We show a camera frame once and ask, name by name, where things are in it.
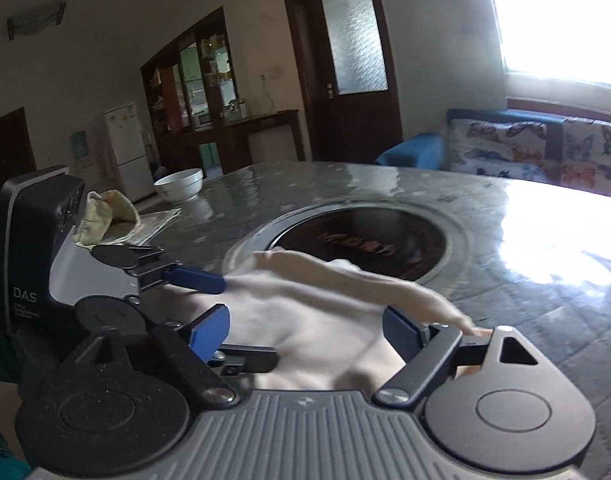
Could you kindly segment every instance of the silver bolt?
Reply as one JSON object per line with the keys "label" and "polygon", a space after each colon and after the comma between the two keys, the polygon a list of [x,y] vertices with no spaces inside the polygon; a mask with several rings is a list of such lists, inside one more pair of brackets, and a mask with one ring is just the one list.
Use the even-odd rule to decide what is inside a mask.
{"label": "silver bolt", "polygon": [[209,388],[202,395],[207,402],[215,406],[230,404],[236,397],[236,394],[228,388]]}
{"label": "silver bolt", "polygon": [[398,406],[410,400],[410,394],[400,388],[384,388],[377,392],[376,397],[379,402],[388,406]]}

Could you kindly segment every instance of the triangular cutout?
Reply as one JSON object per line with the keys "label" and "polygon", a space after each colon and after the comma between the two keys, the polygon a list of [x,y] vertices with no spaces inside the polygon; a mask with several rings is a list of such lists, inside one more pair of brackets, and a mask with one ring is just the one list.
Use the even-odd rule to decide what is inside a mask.
{"label": "triangular cutout", "polygon": [[513,365],[537,364],[537,360],[513,337],[503,338],[500,361]]}

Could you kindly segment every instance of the bright window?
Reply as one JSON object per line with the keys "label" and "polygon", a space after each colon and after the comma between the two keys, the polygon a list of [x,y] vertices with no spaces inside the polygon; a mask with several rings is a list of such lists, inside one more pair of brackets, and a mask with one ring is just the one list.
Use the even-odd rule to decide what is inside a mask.
{"label": "bright window", "polygon": [[507,70],[611,84],[611,0],[494,0]]}

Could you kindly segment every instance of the white refrigerator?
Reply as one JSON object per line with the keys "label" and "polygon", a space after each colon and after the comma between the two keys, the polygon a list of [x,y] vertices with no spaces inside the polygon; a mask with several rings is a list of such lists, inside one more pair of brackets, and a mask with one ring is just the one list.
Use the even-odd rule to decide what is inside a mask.
{"label": "white refrigerator", "polygon": [[154,192],[154,182],[135,105],[128,105],[103,114],[108,130],[110,160],[119,190],[131,202]]}

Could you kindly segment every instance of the das logo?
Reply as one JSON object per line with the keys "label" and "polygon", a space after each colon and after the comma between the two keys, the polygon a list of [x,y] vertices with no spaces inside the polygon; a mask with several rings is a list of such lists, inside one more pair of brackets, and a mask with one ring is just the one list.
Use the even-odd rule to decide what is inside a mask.
{"label": "das logo", "polygon": [[37,303],[37,295],[34,292],[28,292],[27,290],[21,290],[18,286],[12,288],[12,293],[16,298],[25,300],[30,303]]}

